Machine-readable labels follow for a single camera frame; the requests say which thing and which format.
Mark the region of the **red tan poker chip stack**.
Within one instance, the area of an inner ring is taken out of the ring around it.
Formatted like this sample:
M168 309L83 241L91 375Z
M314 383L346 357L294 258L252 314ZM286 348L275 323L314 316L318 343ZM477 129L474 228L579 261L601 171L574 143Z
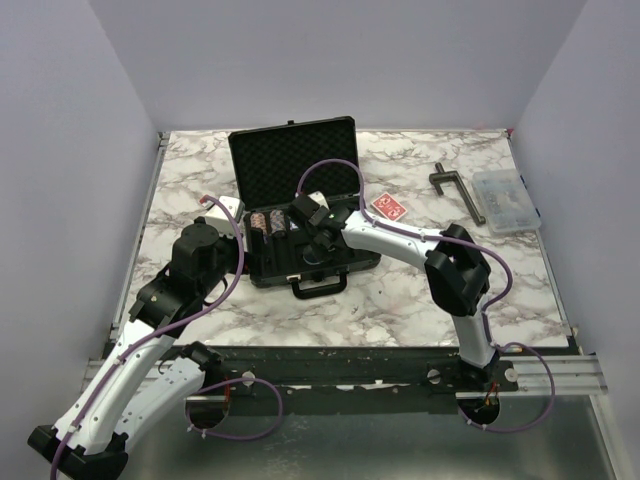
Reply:
M264 235L268 234L267 220L263 213L252 213L250 216L250 224L252 228L259 229Z

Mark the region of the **blue tan poker chip stack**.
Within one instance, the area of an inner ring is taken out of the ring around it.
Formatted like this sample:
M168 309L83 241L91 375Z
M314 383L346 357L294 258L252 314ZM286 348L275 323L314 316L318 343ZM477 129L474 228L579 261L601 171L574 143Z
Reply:
M282 210L270 212L271 235L275 238L283 238L287 234L286 216Z

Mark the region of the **black poker carrying case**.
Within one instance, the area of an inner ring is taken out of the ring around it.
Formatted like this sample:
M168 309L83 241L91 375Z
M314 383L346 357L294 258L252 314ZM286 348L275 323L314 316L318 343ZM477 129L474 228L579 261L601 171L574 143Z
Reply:
M236 131L228 143L255 287L288 285L307 300L340 293L349 274L379 264L380 254L340 235L359 208L352 117Z

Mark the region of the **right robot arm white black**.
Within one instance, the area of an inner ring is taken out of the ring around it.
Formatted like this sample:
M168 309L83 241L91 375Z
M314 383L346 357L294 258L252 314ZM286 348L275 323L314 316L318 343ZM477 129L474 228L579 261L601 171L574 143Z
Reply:
M329 209L305 194L293 200L287 213L307 233L311 256L318 262L339 250L363 250L423 272L433 302L454 322L462 384L480 392L494 383L499 353L484 317L491 268L463 227L452 224L438 232L392 224L363 207Z

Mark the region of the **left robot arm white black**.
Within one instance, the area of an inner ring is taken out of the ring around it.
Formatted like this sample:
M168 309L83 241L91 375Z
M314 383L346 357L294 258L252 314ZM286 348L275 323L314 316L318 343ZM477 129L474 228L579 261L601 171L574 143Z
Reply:
M134 446L192 394L228 397L246 376L230 377L221 356L200 342L183 347L154 382L143 382L184 328L221 305L209 293L228 274L240 277L245 251L236 220L224 233L198 220L183 229L170 262L138 293L116 344L78 400L54 424L38 426L28 444L51 464L50 476L117 479Z

